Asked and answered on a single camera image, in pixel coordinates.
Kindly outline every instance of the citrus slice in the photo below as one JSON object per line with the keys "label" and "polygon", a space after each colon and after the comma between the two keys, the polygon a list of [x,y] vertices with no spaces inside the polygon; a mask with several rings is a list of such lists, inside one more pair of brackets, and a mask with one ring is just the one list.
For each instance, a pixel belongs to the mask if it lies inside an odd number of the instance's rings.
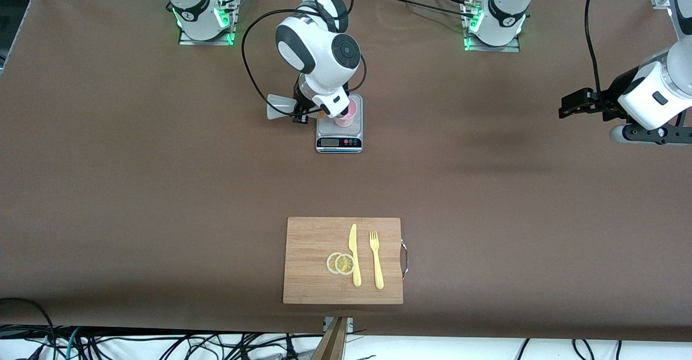
{"label": "citrus slice", "polygon": [[336,271],[342,275],[350,275],[353,272],[354,260],[349,254],[342,254],[336,257]]}
{"label": "citrus slice", "polygon": [[327,269],[329,269],[329,272],[332,274],[339,274],[339,271],[336,271],[336,259],[339,256],[341,256],[341,252],[334,252],[327,257]]}

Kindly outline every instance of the white surface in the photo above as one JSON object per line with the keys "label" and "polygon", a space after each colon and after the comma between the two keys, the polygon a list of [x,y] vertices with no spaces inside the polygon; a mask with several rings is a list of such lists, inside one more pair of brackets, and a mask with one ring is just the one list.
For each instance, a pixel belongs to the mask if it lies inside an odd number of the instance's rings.
{"label": "white surface", "polygon": [[[257,343],[279,338],[283,335],[264,335]],[[238,335],[222,336],[224,343],[237,342]],[[403,360],[407,358],[421,359],[459,359],[459,360],[514,360],[523,342],[523,338],[442,338],[442,337],[407,337],[407,336],[358,336],[348,338],[344,360],[376,355],[374,360]],[[316,348],[319,338],[297,338],[294,347],[297,352],[305,352]],[[156,360],[173,341],[109,341],[100,348],[113,357],[114,360]],[[596,360],[611,360],[615,358],[616,341],[589,340]],[[16,360],[28,357],[37,343],[24,340],[0,340],[0,360]],[[579,348],[588,357],[586,349]],[[181,344],[170,360],[180,360],[188,350],[186,343]],[[274,353],[283,353],[278,347],[255,350],[250,352],[250,358],[269,357]],[[621,360],[688,360],[692,358],[692,343],[664,343],[625,341],[620,353]],[[216,357],[205,350],[197,350],[191,360],[215,360]],[[571,348],[571,340],[538,339],[534,338],[527,345],[522,360],[564,359],[578,360]]]}

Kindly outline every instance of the knife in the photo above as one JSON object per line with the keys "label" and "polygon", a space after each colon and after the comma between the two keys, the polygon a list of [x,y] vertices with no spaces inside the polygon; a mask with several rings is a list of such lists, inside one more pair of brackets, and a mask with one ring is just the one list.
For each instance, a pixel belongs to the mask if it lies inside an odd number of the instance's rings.
{"label": "knife", "polygon": [[356,224],[351,226],[351,234],[348,236],[348,249],[353,254],[353,285],[361,286],[361,267],[358,266],[358,243],[356,242]]}

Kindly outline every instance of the wooden block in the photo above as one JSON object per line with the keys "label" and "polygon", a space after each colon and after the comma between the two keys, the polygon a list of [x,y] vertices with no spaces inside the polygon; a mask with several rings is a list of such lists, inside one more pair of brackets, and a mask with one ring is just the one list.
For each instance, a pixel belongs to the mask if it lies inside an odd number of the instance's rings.
{"label": "wooden block", "polygon": [[[358,263],[363,284],[351,275],[332,274],[327,257],[351,254],[351,225],[358,227]],[[370,232],[380,240],[380,264],[385,281],[375,288]],[[398,218],[289,217],[284,267],[284,303],[308,305],[401,305],[401,220]]]}

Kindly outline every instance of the brown table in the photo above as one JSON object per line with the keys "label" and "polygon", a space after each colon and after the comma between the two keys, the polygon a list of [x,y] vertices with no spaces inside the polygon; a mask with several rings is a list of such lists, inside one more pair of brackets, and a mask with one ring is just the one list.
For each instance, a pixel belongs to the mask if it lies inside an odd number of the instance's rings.
{"label": "brown table", "polygon": [[[250,0],[239,34],[298,3]],[[348,156],[265,119],[238,45],[178,46],[165,0],[33,0],[0,77],[0,295],[61,325],[320,331],[349,315],[370,334],[691,340],[692,151],[557,118],[593,84],[583,4],[534,0],[521,53],[493,54],[464,52],[453,16],[356,0],[366,149]],[[267,94],[296,79],[282,18],[248,41]],[[605,85],[674,40],[649,0],[593,0],[591,32]],[[404,304],[283,305],[289,216],[400,217]]]}

